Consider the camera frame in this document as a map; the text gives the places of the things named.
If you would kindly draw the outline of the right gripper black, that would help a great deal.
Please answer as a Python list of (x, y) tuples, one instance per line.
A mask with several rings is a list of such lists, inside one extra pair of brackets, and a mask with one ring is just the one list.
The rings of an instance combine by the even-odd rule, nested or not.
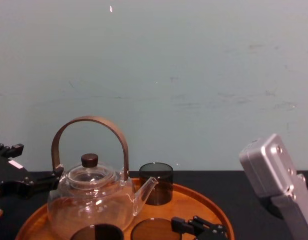
[(172, 217), (171, 227), (172, 231), (176, 233), (196, 235), (198, 240), (228, 239), (227, 229), (224, 225), (211, 223), (197, 215), (188, 221), (176, 216)]

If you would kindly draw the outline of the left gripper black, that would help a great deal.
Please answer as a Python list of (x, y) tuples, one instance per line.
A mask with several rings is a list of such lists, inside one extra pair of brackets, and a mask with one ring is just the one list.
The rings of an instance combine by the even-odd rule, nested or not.
[(6, 146), (0, 143), (0, 198), (8, 195), (32, 197), (38, 193), (57, 189), (64, 168), (52, 171), (27, 171), (22, 165), (8, 158), (22, 155), (23, 144)]

